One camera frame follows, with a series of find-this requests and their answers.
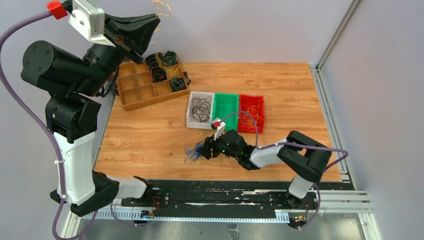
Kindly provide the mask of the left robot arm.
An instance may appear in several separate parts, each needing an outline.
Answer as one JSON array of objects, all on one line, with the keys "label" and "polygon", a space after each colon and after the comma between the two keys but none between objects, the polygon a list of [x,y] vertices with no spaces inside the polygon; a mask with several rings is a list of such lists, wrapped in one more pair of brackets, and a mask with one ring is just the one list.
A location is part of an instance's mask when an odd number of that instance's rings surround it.
[{"label": "left robot arm", "polygon": [[105,17],[112,45],[93,44],[77,57],[47,41],[33,42],[24,52],[21,78],[50,94],[46,127],[59,147],[59,185],[50,193],[57,203],[69,203],[77,216],[103,208],[115,199],[130,198],[142,207],[153,201],[153,186],[145,179],[117,178],[93,169],[93,145],[101,104],[93,100],[125,58],[143,61],[160,19],[155,14]]}]

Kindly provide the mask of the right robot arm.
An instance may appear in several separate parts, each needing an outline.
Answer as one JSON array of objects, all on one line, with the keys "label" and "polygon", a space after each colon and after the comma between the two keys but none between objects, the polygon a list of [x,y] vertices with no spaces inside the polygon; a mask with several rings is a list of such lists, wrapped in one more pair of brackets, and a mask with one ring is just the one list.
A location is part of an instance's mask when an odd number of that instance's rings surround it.
[{"label": "right robot arm", "polygon": [[332,155],[325,145],[296,130],[281,141],[262,147],[247,144],[237,131],[230,130],[219,137],[206,137],[194,151],[208,160],[223,154],[249,171],[286,164],[295,173],[285,195],[286,203],[294,209],[306,202],[307,192],[321,180]]}]

